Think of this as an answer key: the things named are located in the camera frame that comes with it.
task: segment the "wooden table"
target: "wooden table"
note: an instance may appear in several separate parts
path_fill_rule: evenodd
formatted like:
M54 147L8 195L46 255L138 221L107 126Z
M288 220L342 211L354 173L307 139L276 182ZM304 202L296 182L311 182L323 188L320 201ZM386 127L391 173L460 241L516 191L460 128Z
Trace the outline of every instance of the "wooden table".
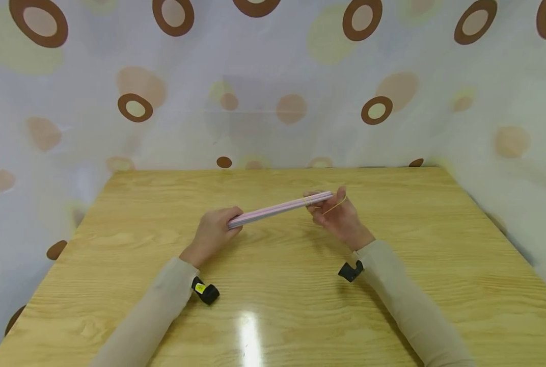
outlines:
M439 168L115 174L0 346L0 367L85 366L206 210L245 211L307 189L348 195L454 322L480 366L546 366L546 285ZM417 356L345 246L305 209L247 225L202 269L152 366L409 366Z

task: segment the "beige sleeve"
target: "beige sleeve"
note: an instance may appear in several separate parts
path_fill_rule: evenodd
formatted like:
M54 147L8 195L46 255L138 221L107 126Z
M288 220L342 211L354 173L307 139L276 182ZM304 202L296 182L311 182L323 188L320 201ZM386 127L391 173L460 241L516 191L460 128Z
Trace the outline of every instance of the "beige sleeve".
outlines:
M373 241L356 252L372 286L427 367L476 366L460 335L434 301L405 273L388 243Z
M94 357L92 367L143 367L192 294L199 271L174 257Z

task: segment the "yellow label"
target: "yellow label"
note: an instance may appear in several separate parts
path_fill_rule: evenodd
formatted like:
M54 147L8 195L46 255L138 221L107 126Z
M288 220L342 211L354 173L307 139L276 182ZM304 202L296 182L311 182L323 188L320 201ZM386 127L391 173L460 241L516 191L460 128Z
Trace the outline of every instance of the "yellow label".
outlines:
M197 293L199 294L204 294L204 289L206 289L206 285L202 284L202 283L197 283L196 284L196 291Z

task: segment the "white backdrop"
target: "white backdrop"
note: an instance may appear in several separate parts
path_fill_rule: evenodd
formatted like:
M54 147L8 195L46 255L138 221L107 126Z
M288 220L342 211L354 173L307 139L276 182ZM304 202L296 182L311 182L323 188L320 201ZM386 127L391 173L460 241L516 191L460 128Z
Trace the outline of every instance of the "white backdrop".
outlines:
M0 0L0 341L113 171L409 165L546 281L546 0Z

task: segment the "tabletop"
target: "tabletop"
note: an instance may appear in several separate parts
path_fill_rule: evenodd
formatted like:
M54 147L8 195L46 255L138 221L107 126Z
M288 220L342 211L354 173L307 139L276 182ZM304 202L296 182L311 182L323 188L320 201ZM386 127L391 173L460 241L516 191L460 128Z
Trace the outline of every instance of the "tabletop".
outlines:
M421 167L117 173L4 338L0 367L87 365L205 211L339 185L480 366L546 366L546 285L446 171ZM192 295L150 365L419 364L374 291L338 277L349 255L304 208L246 225L201 269L220 298Z

